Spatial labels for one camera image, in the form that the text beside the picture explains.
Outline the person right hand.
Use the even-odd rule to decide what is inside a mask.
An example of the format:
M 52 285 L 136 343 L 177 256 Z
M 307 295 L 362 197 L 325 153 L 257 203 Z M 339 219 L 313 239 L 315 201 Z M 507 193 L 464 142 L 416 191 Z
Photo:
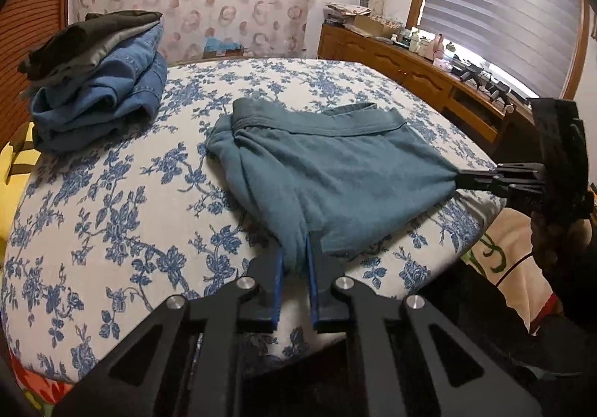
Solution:
M 551 224 L 539 213 L 531 215 L 530 228 L 532 258 L 544 274 L 552 273 L 565 261 L 585 255 L 593 236 L 589 220 L 560 226 Z

